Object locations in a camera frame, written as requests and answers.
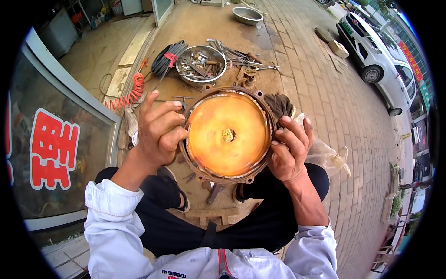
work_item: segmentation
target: license plate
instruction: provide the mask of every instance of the license plate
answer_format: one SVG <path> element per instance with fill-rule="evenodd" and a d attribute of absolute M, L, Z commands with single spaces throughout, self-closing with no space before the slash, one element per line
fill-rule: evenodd
<path fill-rule="evenodd" d="M 347 31 L 348 35 L 351 36 L 353 34 L 353 30 L 351 30 L 350 26 L 347 23 L 341 22 L 342 27 L 344 27 L 345 31 Z"/>

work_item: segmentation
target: zipper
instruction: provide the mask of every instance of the zipper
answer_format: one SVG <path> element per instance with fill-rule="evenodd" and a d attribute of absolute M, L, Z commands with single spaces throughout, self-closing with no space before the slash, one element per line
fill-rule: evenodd
<path fill-rule="evenodd" d="M 219 278 L 222 277 L 223 275 L 228 275 L 229 278 L 238 279 L 238 278 L 232 276 L 231 272 L 229 271 L 229 268 L 227 267 L 225 249 L 219 248 L 217 250 L 217 252 L 219 254 L 219 270 L 220 270 Z"/>

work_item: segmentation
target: finger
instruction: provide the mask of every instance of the finger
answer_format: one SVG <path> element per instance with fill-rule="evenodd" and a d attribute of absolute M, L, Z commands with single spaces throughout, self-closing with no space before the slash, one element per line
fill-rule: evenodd
<path fill-rule="evenodd" d="M 144 121 L 146 123 L 150 123 L 154 121 L 157 118 L 160 118 L 162 115 L 171 112 L 171 111 L 178 111 L 182 108 L 182 104 L 180 101 L 169 101 L 164 102 L 160 106 L 152 109 L 150 112 L 148 112 L 145 115 Z"/>
<path fill-rule="evenodd" d="M 291 155 L 296 159 L 302 155 L 303 151 L 306 151 L 305 146 L 291 131 L 277 130 L 276 137 L 285 143 Z"/>
<path fill-rule="evenodd" d="M 158 142 L 158 139 L 169 132 L 171 129 L 178 125 L 181 125 L 185 121 L 185 117 L 182 114 L 178 114 L 174 111 L 170 111 L 161 117 L 155 119 L 149 124 L 149 132 L 152 138 Z"/>
<path fill-rule="evenodd" d="M 312 146 L 312 144 L 314 142 L 313 124 L 311 124 L 311 121 L 308 117 L 306 117 L 304 119 L 304 129 L 305 129 L 305 133 L 308 137 L 308 146 L 307 146 L 307 150 L 308 150 L 308 149 L 310 149 L 310 147 Z"/>
<path fill-rule="evenodd" d="M 144 102 L 140 108 L 140 116 L 145 116 L 152 109 L 153 102 L 158 98 L 160 92 L 158 90 L 153 90 L 145 98 Z"/>
<path fill-rule="evenodd" d="M 177 148 L 178 143 L 188 136 L 189 133 L 184 130 L 183 127 L 177 126 L 173 128 L 172 130 L 161 136 L 158 142 L 160 152 L 174 152 Z"/>
<path fill-rule="evenodd" d="M 295 160 L 285 144 L 272 141 L 271 149 L 279 157 L 281 167 L 294 167 Z"/>
<path fill-rule="evenodd" d="M 288 116 L 283 116 L 281 118 L 281 122 L 285 128 L 288 128 L 291 132 L 293 132 L 296 137 L 302 142 L 302 144 L 305 146 L 305 148 L 308 147 L 308 136 L 306 135 L 305 131 L 301 128 L 299 123 L 293 119 L 291 119 Z"/>

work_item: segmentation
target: red banner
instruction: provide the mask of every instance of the red banner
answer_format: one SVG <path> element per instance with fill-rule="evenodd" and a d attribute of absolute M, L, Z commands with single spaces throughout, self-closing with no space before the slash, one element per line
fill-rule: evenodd
<path fill-rule="evenodd" d="M 407 61 L 409 61 L 409 64 L 412 67 L 413 71 L 415 72 L 415 78 L 417 79 L 417 82 L 420 82 L 420 80 L 423 79 L 423 75 L 421 74 L 417 62 L 415 62 L 412 53 L 410 53 L 409 49 L 407 48 L 406 44 L 403 41 L 399 42 L 398 45 L 403 51 L 404 55 L 406 56 Z"/>

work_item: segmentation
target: tire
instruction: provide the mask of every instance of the tire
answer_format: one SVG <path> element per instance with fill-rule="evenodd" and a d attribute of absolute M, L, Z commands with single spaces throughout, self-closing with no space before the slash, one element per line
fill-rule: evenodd
<path fill-rule="evenodd" d="M 403 113 L 401 108 L 389 108 L 388 109 L 389 116 L 394 117 Z"/>
<path fill-rule="evenodd" d="M 361 74 L 361 78 L 365 83 L 377 83 L 382 77 L 383 72 L 381 68 L 375 65 L 365 67 Z"/>

